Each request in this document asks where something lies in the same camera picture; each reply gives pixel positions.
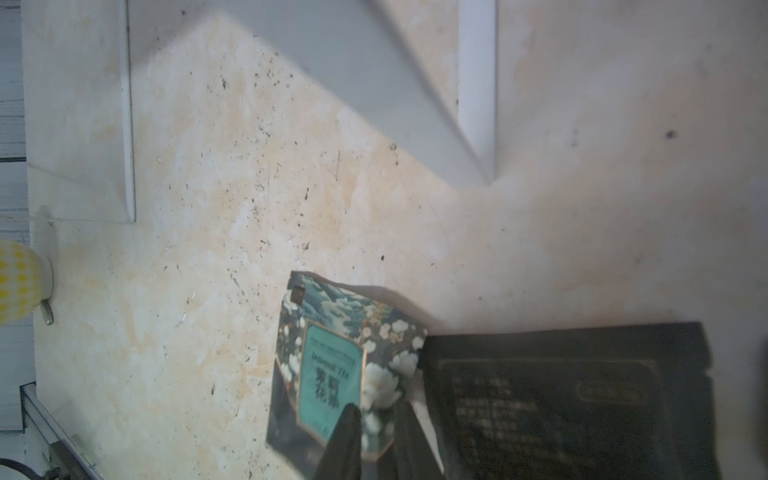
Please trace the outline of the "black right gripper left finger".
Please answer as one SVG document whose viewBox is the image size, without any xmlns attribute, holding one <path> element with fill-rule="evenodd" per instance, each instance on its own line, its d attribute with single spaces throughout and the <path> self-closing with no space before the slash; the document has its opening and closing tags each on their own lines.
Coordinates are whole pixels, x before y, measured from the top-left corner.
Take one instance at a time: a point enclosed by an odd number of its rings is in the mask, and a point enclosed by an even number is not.
<svg viewBox="0 0 768 480">
<path fill-rule="evenodd" d="M 347 404 L 315 470 L 314 480 L 360 480 L 361 412 Z"/>
</svg>

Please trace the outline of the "yellow patterned bowl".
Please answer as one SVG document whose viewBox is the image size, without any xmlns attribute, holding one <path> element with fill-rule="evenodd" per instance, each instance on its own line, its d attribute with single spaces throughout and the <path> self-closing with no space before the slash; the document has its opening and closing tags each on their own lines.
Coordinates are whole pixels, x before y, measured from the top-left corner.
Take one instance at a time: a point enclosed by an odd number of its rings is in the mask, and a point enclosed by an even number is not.
<svg viewBox="0 0 768 480">
<path fill-rule="evenodd" d="M 38 307 L 47 325 L 54 323 L 50 300 L 54 292 L 54 274 L 48 257 L 41 257 L 30 247 L 1 240 L 1 324 L 18 321 Z"/>
</svg>

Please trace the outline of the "black tea bag barcode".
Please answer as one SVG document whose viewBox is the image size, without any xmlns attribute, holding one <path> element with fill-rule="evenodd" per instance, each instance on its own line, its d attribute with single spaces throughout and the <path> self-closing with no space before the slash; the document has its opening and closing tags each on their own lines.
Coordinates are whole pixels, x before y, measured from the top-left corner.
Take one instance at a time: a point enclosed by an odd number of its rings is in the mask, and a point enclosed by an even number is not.
<svg viewBox="0 0 768 480">
<path fill-rule="evenodd" d="M 717 479 L 698 322 L 431 336 L 426 403 L 449 479 Z"/>
</svg>

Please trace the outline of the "jasmine tea bag floral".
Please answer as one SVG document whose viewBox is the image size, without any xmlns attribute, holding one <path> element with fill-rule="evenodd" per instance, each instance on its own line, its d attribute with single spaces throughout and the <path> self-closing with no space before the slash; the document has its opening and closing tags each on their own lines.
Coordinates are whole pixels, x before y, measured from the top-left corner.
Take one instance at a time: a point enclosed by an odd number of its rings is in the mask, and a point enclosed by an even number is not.
<svg viewBox="0 0 768 480">
<path fill-rule="evenodd" d="M 427 328 L 315 274 L 291 273 L 281 303 L 266 441 L 311 478 L 344 408 L 361 412 L 362 476 L 394 479 L 395 406 Z"/>
</svg>

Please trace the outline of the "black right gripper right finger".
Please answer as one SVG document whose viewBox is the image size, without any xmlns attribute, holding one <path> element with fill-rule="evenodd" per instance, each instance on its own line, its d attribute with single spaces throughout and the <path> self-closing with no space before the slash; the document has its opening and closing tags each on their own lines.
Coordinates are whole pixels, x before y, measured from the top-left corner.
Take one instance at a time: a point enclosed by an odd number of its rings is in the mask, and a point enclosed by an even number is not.
<svg viewBox="0 0 768 480">
<path fill-rule="evenodd" d="M 443 480 L 444 476 L 411 404 L 394 408 L 394 456 L 399 480 Z"/>
</svg>

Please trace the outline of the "white two-tier shelf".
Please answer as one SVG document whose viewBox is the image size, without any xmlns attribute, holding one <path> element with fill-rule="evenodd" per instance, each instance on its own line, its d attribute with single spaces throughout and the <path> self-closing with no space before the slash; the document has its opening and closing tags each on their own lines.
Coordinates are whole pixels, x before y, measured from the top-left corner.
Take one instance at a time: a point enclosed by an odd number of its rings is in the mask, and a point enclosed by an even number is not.
<svg viewBox="0 0 768 480">
<path fill-rule="evenodd" d="M 434 175 L 455 187 L 495 176 L 496 13 L 462 39 L 457 112 L 443 104 L 378 1 L 126 1 L 130 63 L 139 68 L 215 18 L 202 45 L 265 86 L 282 58 Z"/>
</svg>

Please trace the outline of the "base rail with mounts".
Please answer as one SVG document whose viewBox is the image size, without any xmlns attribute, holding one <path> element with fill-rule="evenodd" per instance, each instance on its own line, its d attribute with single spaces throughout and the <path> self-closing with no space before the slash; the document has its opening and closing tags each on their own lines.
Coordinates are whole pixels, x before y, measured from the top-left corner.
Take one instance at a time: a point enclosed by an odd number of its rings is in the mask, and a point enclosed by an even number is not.
<svg viewBox="0 0 768 480">
<path fill-rule="evenodd" d="M 3 479 L 84 479 L 101 477 L 74 440 L 37 398 L 34 382 L 24 384 L 1 406 Z"/>
</svg>

